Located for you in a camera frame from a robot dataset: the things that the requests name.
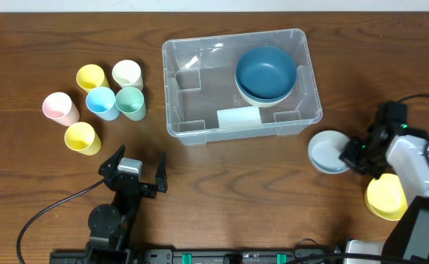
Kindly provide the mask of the large cream bowl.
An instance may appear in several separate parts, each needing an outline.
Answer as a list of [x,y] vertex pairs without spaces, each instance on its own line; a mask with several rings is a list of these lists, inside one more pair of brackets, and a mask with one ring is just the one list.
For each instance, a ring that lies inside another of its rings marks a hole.
[[275,106],[275,105],[279,104],[280,102],[282,102],[283,100],[285,100],[290,95],[290,93],[288,93],[285,97],[283,97],[279,100],[275,100],[275,101],[271,101],[271,102],[262,102],[262,101],[254,100],[254,99],[251,99],[250,97],[248,97],[247,94],[245,92],[243,92],[240,87],[238,87],[238,90],[240,92],[241,97],[247,103],[250,103],[251,105],[256,106],[256,107],[260,107],[260,108],[267,108],[267,107]]

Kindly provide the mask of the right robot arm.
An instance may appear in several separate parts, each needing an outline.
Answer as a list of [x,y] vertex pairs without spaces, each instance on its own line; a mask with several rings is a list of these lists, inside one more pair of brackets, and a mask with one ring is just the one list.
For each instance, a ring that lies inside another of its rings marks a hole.
[[409,207],[375,256],[380,263],[429,263],[429,135],[407,123],[407,106],[389,101],[378,107],[365,140],[353,138],[340,160],[359,174],[378,179],[391,167]]

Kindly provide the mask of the grey small bowl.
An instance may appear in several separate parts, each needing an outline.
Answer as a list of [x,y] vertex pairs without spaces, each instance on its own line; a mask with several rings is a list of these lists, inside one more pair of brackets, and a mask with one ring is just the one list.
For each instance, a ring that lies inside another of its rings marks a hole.
[[307,153],[312,165],[326,174],[339,174],[349,170],[340,160],[350,139],[339,131],[322,131],[314,135],[308,144]]

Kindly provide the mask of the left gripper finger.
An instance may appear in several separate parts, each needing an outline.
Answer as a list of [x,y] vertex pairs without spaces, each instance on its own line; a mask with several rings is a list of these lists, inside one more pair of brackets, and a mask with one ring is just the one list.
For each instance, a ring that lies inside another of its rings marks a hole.
[[118,150],[105,162],[100,165],[98,174],[104,178],[114,178],[118,173],[118,165],[120,164],[125,152],[125,145],[121,145]]
[[158,192],[166,193],[168,189],[166,176],[166,153],[163,153],[155,174],[155,185]]

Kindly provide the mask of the dark blue bowl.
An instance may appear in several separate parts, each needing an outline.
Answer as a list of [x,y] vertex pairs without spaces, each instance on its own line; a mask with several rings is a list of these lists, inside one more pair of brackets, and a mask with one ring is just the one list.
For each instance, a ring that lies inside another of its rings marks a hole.
[[240,82],[235,80],[237,87],[240,87],[248,97],[262,102],[271,102],[285,97],[288,93],[294,90],[295,81],[272,81],[271,86],[264,85],[263,81],[260,84],[253,84],[253,89],[249,89]]
[[238,61],[235,79],[249,89],[253,84],[271,86],[272,81],[295,81],[298,71],[288,52],[274,46],[261,46],[247,51]]

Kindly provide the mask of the yellow small bowl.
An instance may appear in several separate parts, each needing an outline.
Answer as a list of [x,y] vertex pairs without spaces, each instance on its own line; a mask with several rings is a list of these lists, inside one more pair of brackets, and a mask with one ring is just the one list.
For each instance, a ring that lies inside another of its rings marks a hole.
[[397,175],[385,173],[372,179],[364,193],[367,208],[387,221],[399,221],[408,209],[408,202]]

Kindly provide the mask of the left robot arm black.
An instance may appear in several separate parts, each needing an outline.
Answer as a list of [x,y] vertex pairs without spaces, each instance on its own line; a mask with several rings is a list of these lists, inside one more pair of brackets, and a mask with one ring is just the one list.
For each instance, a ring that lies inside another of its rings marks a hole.
[[103,183],[114,192],[114,198],[110,204],[94,208],[89,215],[85,264],[144,262],[138,250],[130,246],[131,231],[142,199],[154,199],[158,192],[167,192],[166,155],[162,155],[155,183],[151,184],[140,181],[142,162],[126,158],[124,152],[122,145],[98,170]]

